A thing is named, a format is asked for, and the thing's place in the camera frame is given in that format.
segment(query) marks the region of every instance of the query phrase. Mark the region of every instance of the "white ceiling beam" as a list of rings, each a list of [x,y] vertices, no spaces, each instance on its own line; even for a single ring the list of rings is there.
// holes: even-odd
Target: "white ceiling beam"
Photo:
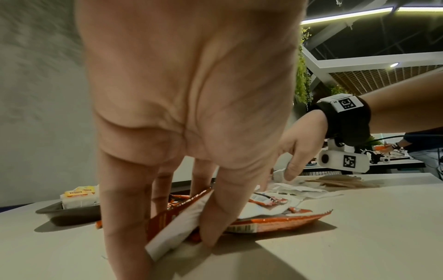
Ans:
[[[308,50],[306,50],[306,52],[303,52],[305,56],[308,53],[309,53]],[[317,71],[319,71],[320,73],[329,74],[334,72],[386,69],[389,68],[391,64],[397,62],[399,63],[397,67],[443,65],[443,52],[392,54],[392,55],[344,58],[336,60],[317,60],[315,64],[316,67],[318,68]]]
[[[317,60],[305,47],[303,47],[303,55],[305,57],[306,67],[324,84],[338,84],[332,77],[323,69],[318,67],[318,63],[321,62]]]
[[[355,6],[352,10],[349,11],[349,13],[374,10],[383,6],[386,3],[386,1],[387,0],[366,0],[363,3],[360,3],[359,5]],[[305,44],[306,48],[308,50],[316,48],[318,45],[322,44],[323,42],[325,42],[326,40],[328,40],[338,32],[342,31],[348,26],[351,26],[358,19],[359,18],[350,18],[347,19],[345,22],[339,22],[328,25],[322,31],[318,32],[316,35],[312,36],[311,38],[309,38],[308,41],[306,41]]]

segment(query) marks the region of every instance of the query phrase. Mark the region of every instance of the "qr code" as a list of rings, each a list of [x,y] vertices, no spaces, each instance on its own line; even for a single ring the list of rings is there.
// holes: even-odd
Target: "qr code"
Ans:
[[[355,168],[355,162],[357,158],[353,155],[344,155],[343,156],[343,167]]]
[[[339,99],[338,102],[345,110],[357,107],[350,98]]]

